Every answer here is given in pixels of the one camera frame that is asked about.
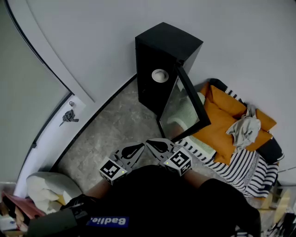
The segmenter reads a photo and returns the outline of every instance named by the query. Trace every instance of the striped blanket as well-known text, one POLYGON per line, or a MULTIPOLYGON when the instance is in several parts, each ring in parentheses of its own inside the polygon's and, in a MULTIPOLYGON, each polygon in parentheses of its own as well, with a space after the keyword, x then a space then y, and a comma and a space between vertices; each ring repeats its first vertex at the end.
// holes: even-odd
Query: striped blanket
MULTIPOLYGON (((241 98, 228 87, 225 88, 224 92, 242 102, 241 98)), ((177 144, 185 147, 205 166, 214 170, 227 183, 241 191, 245 197, 267 197, 269 190, 277 179, 278 165, 267 164, 256 151, 250 152, 243 149, 233 154, 228 166, 224 163, 214 162, 214 157, 207 158, 204 156, 198 149, 195 149, 196 146, 190 139, 182 139, 177 144), (246 176, 249 173, 251 173, 251 177, 246 181, 246 176)))

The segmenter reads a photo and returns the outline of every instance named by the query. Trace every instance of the orange cushion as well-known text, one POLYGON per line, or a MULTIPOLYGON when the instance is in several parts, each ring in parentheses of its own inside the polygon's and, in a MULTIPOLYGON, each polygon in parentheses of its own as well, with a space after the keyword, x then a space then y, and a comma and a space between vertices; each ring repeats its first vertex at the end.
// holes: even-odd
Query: orange cushion
POLYGON ((210 84, 209 82, 206 82, 203 88, 200 90, 200 93, 206 97, 209 89, 210 89, 210 84))
POLYGON ((259 109, 256 109, 256 117, 261 121, 261 129, 264 131, 269 131, 274 125, 277 124, 276 121, 259 109))
POLYGON ((210 86, 210 90, 212 92, 212 102, 220 109, 226 111, 236 119, 240 119, 243 114, 246 114, 247 108, 238 100, 215 86, 210 86))
MULTIPOLYGON (((211 125, 204 127, 193 136, 217 151, 215 162, 229 165, 235 147, 233 146, 233 136, 227 135, 226 131, 237 121, 236 118, 240 119, 242 114, 246 113, 247 108, 215 86, 210 86, 208 82, 200 92, 206 96, 204 108, 211 125)), ((256 116, 261 121, 262 129, 266 129, 266 131, 276 124, 273 119, 259 109, 256 110, 256 116)), ((271 139, 272 135, 262 129, 259 131, 255 142, 246 147, 247 150, 254 151, 271 139)))
POLYGON ((260 146, 268 142, 269 139, 272 138, 272 135, 266 131, 263 131, 262 129, 259 130, 258 136, 256 137, 256 140, 254 143, 251 143, 246 147, 248 151, 255 151, 257 150, 260 146))
POLYGON ((233 146, 233 136, 226 134, 226 131, 236 122, 236 119, 218 108, 208 98, 205 100, 204 108, 211 124, 202 128, 193 136, 216 150, 217 153, 225 158, 225 163, 230 163, 235 147, 233 146))
POLYGON ((220 162, 227 165, 230 165, 230 161, 231 161, 231 158, 227 159, 226 157, 223 157, 222 155, 220 155, 218 152, 216 153, 214 158, 214 162, 220 162))

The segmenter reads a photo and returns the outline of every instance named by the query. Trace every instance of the curved white wall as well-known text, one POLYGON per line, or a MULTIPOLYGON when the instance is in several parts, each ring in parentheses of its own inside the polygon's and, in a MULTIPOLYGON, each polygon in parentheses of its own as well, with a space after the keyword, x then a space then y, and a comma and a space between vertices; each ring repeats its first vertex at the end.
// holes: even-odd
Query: curved white wall
POLYGON ((69 93, 15 28, 0 0, 0 191, 16 182, 50 114, 69 93))
MULTIPOLYGON (((193 84, 219 78, 272 116, 286 155, 281 169, 296 166, 294 0, 27 2, 51 47, 97 105, 136 73, 136 35, 165 21, 203 40, 189 75, 193 84)), ((286 179, 283 173, 280 178, 286 179)))

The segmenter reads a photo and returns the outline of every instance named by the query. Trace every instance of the red object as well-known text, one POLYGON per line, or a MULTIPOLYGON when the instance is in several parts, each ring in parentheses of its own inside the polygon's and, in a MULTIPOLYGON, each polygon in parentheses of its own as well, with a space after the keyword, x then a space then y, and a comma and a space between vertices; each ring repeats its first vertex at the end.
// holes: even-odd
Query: red object
POLYGON ((42 217, 45 213, 39 210, 34 202, 30 198, 19 198, 16 196, 9 195, 2 192, 2 196, 6 196, 10 201, 12 201, 19 209, 21 209, 28 218, 34 219, 36 215, 42 217))

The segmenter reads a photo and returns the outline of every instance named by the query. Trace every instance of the glass door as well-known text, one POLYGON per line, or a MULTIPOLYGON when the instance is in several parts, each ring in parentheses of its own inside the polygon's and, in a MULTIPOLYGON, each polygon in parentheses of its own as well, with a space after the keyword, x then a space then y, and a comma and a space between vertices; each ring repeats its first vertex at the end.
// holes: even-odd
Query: glass door
POLYGON ((178 77, 166 106, 157 118, 162 136, 172 142, 181 140, 210 125, 193 84, 181 65, 175 65, 178 77))

